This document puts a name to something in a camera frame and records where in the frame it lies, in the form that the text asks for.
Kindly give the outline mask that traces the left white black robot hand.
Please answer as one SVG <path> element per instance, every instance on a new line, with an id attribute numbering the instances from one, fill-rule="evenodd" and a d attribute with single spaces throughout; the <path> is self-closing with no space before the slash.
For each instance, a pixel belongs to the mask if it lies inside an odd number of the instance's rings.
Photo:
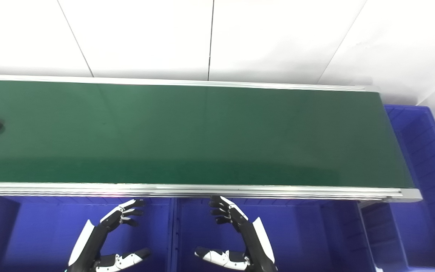
<path id="1" fill-rule="evenodd" d="M 123 254 L 102 255 L 101 249 L 110 232 L 121 224 L 136 227 L 131 216 L 142 216 L 143 199 L 131 199 L 117 205 L 95 226 L 87 220 L 71 252 L 66 272 L 119 272 L 137 265 L 151 255 L 149 248 Z"/>

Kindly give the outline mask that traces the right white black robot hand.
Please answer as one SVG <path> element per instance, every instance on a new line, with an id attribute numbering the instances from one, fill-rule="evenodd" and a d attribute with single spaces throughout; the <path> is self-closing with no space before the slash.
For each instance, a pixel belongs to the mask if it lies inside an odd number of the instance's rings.
<path id="1" fill-rule="evenodd" d="M 243 239 L 244 252 L 196 247 L 194 255 L 219 267 L 242 272 L 276 272 L 276 261 L 261 218 L 249 221 L 237 204 L 223 196 L 211 196 L 216 224 L 230 223 Z"/>

